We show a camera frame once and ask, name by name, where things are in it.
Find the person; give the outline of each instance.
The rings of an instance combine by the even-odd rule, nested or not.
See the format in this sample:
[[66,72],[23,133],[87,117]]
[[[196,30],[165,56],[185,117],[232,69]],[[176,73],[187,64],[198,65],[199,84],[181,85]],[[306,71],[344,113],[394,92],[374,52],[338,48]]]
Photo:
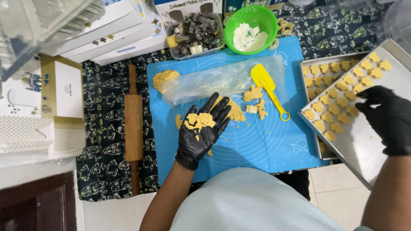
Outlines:
[[[199,113],[209,112],[217,96],[213,94]],[[357,96],[366,99],[356,107],[381,137],[386,146],[383,153],[388,157],[375,181],[361,226],[355,231],[410,230],[411,102],[382,86],[368,88]],[[176,161],[148,207],[140,230],[344,230],[293,188],[257,169],[226,170],[188,196],[200,159],[229,122],[229,118],[224,120],[230,110],[228,101],[224,97],[211,110],[216,125],[197,133],[199,141],[193,130],[181,126]],[[196,106],[189,113],[196,113]]]

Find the plastic sheet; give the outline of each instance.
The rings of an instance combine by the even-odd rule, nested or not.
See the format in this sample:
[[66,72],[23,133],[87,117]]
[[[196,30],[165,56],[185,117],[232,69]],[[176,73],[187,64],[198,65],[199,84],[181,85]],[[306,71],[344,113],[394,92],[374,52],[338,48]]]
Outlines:
[[162,84],[162,100],[170,108],[210,97],[214,92],[230,97],[243,97],[254,81],[251,68],[261,63],[276,84],[275,94],[282,104],[288,102],[284,84],[284,66],[280,55],[250,58],[241,62],[180,75]]

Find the yellow spatula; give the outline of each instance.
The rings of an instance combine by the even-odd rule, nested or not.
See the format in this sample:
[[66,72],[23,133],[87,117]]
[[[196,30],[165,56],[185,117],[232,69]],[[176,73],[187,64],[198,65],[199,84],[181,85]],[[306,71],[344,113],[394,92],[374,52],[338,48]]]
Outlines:
[[[284,110],[284,108],[281,106],[281,103],[275,96],[273,92],[275,90],[275,83],[262,64],[259,63],[251,69],[251,78],[254,80],[257,87],[263,87],[267,91],[268,96],[270,96],[270,99],[274,103],[277,110],[280,112],[280,119],[282,121],[289,120],[290,114]],[[287,115],[287,119],[282,118],[284,113]]]

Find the black patterned tablecloth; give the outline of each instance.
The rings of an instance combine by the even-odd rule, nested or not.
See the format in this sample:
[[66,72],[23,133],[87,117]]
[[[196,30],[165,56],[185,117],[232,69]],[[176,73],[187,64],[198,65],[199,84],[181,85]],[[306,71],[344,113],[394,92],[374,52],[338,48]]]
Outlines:
[[[388,5],[353,11],[336,6],[293,7],[274,10],[277,18],[294,24],[304,59],[370,51],[377,46],[375,24]],[[144,159],[139,163],[141,193],[159,189],[150,96],[146,67],[172,60],[169,50],[159,50],[100,66],[83,63],[84,114],[87,148],[77,157],[77,182],[82,200],[102,201],[131,197],[130,164],[125,161],[124,95],[129,92],[128,65],[137,66],[137,89],[143,96]],[[192,184],[191,191],[203,182]]]

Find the blue silicone baking mat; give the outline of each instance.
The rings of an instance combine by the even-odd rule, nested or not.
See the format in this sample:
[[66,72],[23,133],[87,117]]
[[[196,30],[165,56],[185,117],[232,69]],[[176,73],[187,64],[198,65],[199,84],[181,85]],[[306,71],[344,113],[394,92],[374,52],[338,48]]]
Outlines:
[[[175,117],[178,114],[184,117],[191,105],[196,104],[200,108],[208,99],[180,104],[171,109],[161,100],[160,92],[154,88],[152,81],[154,75],[167,69],[187,74],[274,54],[281,55],[283,58],[285,85],[289,98],[289,102],[283,104],[283,107],[290,113],[290,120],[286,122],[280,120],[277,109],[263,90],[268,116],[260,120],[258,114],[245,113],[246,121],[232,120],[211,148],[213,155],[206,154],[200,161],[193,182],[209,180],[218,173],[235,167],[251,167],[274,173],[324,166],[328,163],[328,161],[316,158],[312,130],[297,115],[297,111],[305,105],[304,90],[298,69],[303,57],[298,38],[290,36],[280,38],[276,50],[266,49],[255,55],[239,55],[230,49],[224,49],[218,53],[191,60],[164,61],[147,66],[160,185],[173,165],[178,148],[178,129],[175,125]],[[246,104],[241,98],[233,100],[245,111]]]

